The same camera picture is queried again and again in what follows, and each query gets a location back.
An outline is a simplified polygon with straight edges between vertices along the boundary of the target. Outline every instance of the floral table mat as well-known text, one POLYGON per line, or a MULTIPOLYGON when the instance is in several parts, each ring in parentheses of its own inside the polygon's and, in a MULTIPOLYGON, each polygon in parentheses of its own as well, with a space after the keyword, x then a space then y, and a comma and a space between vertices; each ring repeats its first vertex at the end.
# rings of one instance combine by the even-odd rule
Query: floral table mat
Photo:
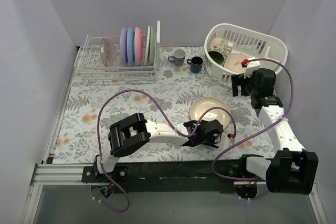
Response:
MULTIPOLYGON (((182 67, 175 67, 171 64, 167 58, 177 48, 185 50, 186 60, 194 56, 204 58, 205 55, 203 47, 162 47, 158 77, 154 83, 138 84, 132 81, 120 82, 118 80, 87 83, 82 81, 80 73, 75 74, 71 83, 71 91, 53 163, 93 162, 94 157, 98 154, 96 125, 99 110, 112 95, 126 89, 140 89, 149 93, 157 100, 173 124, 190 120, 190 107, 196 99, 205 96, 217 97, 228 105, 236 119, 236 142, 264 128, 250 105, 249 97, 232 97, 232 91, 211 78, 205 69, 198 74, 191 73, 186 60, 182 67)), ((102 146, 107 141, 109 126, 112 123, 137 112, 144 113, 148 120, 165 122, 157 107, 145 95, 135 92, 124 93, 111 101, 104 109, 100 123, 102 146)), ((233 125, 230 122, 229 126, 224 129, 223 135, 232 132, 233 125)), ((205 145, 185 147, 148 143, 132 155, 121 158, 120 162, 211 160, 223 150, 223 145, 225 143, 222 143, 219 149, 215 149, 205 145)), ((273 146, 268 134, 264 133, 240 144, 222 158, 237 159, 244 153, 273 157, 273 146)))

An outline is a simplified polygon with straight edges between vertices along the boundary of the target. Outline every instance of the white laundry basket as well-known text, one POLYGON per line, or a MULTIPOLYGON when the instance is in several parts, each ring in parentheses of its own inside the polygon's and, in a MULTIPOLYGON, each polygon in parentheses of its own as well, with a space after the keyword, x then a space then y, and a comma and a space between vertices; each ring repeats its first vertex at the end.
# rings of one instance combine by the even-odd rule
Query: white laundry basket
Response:
MULTIPOLYGON (((236 74, 223 66, 217 64, 208 54, 210 42, 214 38, 223 38, 228 42, 228 54, 238 52, 245 54, 247 58, 270 58, 285 64, 287 61, 288 49, 282 40, 258 33, 246 28, 231 24, 219 24, 206 36, 204 42, 207 73, 218 79, 220 84, 231 87, 231 75, 236 74)), ((272 69, 278 74, 282 67, 275 63, 260 61, 261 67, 272 69)))

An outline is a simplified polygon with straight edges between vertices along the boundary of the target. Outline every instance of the dish rack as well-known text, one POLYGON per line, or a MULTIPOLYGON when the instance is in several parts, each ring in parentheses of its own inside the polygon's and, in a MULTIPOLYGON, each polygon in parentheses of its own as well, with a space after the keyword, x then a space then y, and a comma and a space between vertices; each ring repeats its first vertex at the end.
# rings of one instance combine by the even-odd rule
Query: dish rack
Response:
MULTIPOLYGON (((241 53, 250 57, 270 58, 281 62, 283 65, 287 61, 288 49, 285 43, 273 36, 258 33, 246 28, 231 24, 219 24, 211 29, 204 42, 207 73, 218 79, 218 82, 226 87, 231 87, 231 75, 236 74, 223 66, 217 64, 208 54, 210 42, 214 38, 223 38, 228 42, 228 55, 232 52, 241 53)), ((278 74, 282 67, 268 62, 260 61, 263 68, 274 70, 278 74)))
MULTIPOLYGON (((145 55, 147 36, 142 36, 143 48, 142 55, 145 55)), ((160 60, 160 21, 157 21, 156 26, 156 45, 155 45, 155 59, 153 65, 149 65, 149 59, 146 65, 141 66, 122 66, 120 59, 120 37, 105 37, 111 39, 116 47, 117 60, 111 67, 105 67, 101 61, 100 44, 103 37, 90 37, 86 38, 84 46, 78 50, 75 64, 73 67, 76 69, 78 76, 82 80, 99 81, 99 80, 149 80, 155 79, 157 67, 160 60)))

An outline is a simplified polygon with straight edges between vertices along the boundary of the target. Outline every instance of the gray mug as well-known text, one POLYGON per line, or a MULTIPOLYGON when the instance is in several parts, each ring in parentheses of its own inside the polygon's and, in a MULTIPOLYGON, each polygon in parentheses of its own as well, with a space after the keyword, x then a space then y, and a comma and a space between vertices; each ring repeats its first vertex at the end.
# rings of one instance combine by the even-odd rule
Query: gray mug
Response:
POLYGON ((185 51, 182 49, 177 49, 174 51, 173 56, 168 57, 168 61, 174 63, 175 66, 180 67, 183 65, 185 59, 185 51))

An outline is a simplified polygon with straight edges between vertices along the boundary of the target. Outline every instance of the gray wall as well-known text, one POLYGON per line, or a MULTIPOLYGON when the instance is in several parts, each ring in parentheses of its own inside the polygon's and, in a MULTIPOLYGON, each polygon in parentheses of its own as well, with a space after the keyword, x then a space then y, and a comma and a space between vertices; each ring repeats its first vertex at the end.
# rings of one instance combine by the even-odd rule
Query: gray wall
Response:
POLYGON ((0 218, 20 223, 75 56, 50 0, 0 0, 0 218))
POLYGON ((285 0, 51 0, 72 41, 119 36, 161 20, 163 45, 203 45, 210 29, 232 23, 268 33, 285 0))
MULTIPOLYGON (((295 85, 290 123, 307 150, 319 156, 319 195, 329 223, 336 223, 336 1, 286 0, 270 34, 288 47, 286 65, 295 85)), ((278 80, 277 91, 288 104, 285 74, 278 80)))

